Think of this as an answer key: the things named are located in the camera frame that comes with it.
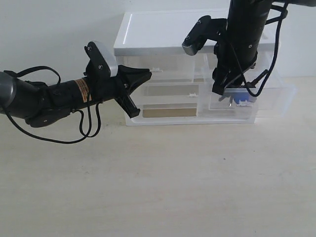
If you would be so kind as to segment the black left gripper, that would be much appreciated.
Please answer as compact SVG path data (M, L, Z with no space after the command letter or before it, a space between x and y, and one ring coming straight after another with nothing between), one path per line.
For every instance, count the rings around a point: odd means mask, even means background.
M118 73L113 77L101 77L98 75L99 71L92 64L88 64L84 73L92 101L115 99L130 118L139 116L140 109L136 107L129 95L149 81L152 72L149 69L131 68L124 65L118 66Z

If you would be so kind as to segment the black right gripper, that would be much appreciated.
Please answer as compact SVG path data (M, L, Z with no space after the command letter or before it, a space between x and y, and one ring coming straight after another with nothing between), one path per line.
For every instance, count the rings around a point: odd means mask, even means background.
M245 25L229 24L219 32L214 54L217 56L217 66L212 73L214 80L212 92L223 95L227 86L232 88L256 88L251 82L243 82L241 74L253 67L257 60L259 45L259 29L250 29ZM247 90L234 92L234 99L255 99Z

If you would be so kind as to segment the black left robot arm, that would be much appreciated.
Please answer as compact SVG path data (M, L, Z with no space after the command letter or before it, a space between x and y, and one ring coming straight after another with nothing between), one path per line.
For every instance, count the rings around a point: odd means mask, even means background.
M152 73L149 69L118 67L118 72L101 74L99 69L88 64L80 79L46 85L42 81L24 81L20 78L29 73L46 70L38 66L19 73L3 71L0 74L0 112L24 119L34 128L49 126L87 105L115 100L125 113L139 116L130 95L147 82Z

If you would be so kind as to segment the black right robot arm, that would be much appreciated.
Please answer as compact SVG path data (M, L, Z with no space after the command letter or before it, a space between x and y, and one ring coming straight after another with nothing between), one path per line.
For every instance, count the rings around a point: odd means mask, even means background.
M274 71L280 26L291 4L313 0L233 0L229 9L129 12L115 45L117 61L152 77L131 99L136 125L253 123L279 116L294 87Z

